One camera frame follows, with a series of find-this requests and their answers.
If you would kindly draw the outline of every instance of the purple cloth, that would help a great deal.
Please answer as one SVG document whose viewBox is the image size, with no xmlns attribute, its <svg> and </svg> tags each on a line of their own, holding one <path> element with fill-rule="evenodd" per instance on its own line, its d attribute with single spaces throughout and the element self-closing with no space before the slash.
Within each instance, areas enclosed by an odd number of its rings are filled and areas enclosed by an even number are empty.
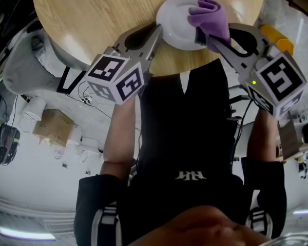
<svg viewBox="0 0 308 246">
<path fill-rule="evenodd" d="M 199 7 L 191 7 L 189 9 L 188 22 L 197 28 L 196 42 L 201 43 L 198 34 L 200 30 L 204 33 L 205 37 L 214 35 L 224 39 L 227 43 L 231 44 L 228 21 L 223 6 L 213 0 L 199 0 Z M 207 47 L 218 53 L 214 45 L 208 45 L 206 41 L 204 44 Z"/>
</svg>

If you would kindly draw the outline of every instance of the chair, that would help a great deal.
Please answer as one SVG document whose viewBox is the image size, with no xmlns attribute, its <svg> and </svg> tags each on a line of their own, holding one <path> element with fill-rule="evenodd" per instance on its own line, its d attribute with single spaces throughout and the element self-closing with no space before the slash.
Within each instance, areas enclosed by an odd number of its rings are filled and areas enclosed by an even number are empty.
<svg viewBox="0 0 308 246">
<path fill-rule="evenodd" d="M 41 29 L 42 26 L 37 21 L 32 23 L 20 35 L 7 59 L 3 70 L 3 81 L 9 91 L 18 95 L 24 95 L 39 89 L 70 94 L 86 74 L 86 71 L 82 71 L 67 89 L 63 88 L 70 67 L 66 67 L 61 78 L 54 77 L 34 55 L 32 38 L 40 35 Z M 56 52 L 60 56 L 59 59 L 64 59 L 63 53 L 59 54 L 57 48 Z"/>
</svg>

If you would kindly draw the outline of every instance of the white logo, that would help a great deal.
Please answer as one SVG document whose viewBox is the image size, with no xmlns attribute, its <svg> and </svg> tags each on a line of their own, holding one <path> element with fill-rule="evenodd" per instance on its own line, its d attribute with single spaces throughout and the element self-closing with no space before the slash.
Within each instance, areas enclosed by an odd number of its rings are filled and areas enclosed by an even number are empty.
<svg viewBox="0 0 308 246">
<path fill-rule="evenodd" d="M 273 83 L 276 83 L 280 79 L 283 80 L 283 83 L 280 86 L 278 86 L 278 88 L 277 88 L 279 93 L 284 92 L 286 89 L 288 89 L 292 85 L 291 80 L 289 79 L 289 77 L 284 72 L 285 67 L 286 66 L 283 63 L 281 63 L 279 65 L 279 68 L 281 69 L 281 71 L 279 71 L 276 75 L 274 75 L 272 72 L 267 74 L 267 76 L 270 78 L 270 80 Z"/>
<path fill-rule="evenodd" d="M 200 179 L 206 179 L 205 177 L 203 177 L 203 174 L 201 171 L 198 171 L 197 173 L 195 173 L 195 171 L 179 171 L 179 176 L 175 179 L 182 179 L 184 181 L 186 180 L 200 180 Z"/>
</svg>

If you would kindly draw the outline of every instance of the forearm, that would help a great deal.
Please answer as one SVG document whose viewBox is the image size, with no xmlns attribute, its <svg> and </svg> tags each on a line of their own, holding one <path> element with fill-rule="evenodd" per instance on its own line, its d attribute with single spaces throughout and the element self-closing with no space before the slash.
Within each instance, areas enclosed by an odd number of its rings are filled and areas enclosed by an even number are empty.
<svg viewBox="0 0 308 246">
<path fill-rule="evenodd" d="M 104 161 L 129 163 L 134 153 L 136 126 L 135 97 L 122 105 L 115 105 L 104 145 Z"/>
<path fill-rule="evenodd" d="M 247 145 L 247 157 L 261 161 L 276 161 L 278 121 L 259 110 Z"/>
</svg>

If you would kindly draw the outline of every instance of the white container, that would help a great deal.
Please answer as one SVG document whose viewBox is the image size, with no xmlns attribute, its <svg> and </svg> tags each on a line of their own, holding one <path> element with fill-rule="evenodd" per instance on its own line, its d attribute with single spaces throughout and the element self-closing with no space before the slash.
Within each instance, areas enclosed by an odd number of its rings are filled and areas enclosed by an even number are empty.
<svg viewBox="0 0 308 246">
<path fill-rule="evenodd" d="M 26 105 L 23 113 L 28 114 L 31 118 L 36 121 L 40 121 L 42 118 L 43 110 L 45 109 L 46 102 L 40 97 L 34 97 Z"/>
<path fill-rule="evenodd" d="M 23 117 L 18 124 L 18 129 L 22 134 L 30 134 L 33 132 L 36 120 L 24 113 Z"/>
<path fill-rule="evenodd" d="M 82 144 L 77 146 L 76 149 L 80 154 L 81 164 L 84 164 L 90 155 L 96 155 L 100 158 L 101 153 L 98 150 L 99 141 L 91 138 L 83 138 Z"/>
<path fill-rule="evenodd" d="M 82 136 L 82 128 L 78 125 L 74 125 L 68 137 L 67 143 L 72 145 L 80 145 L 81 136 Z"/>
</svg>

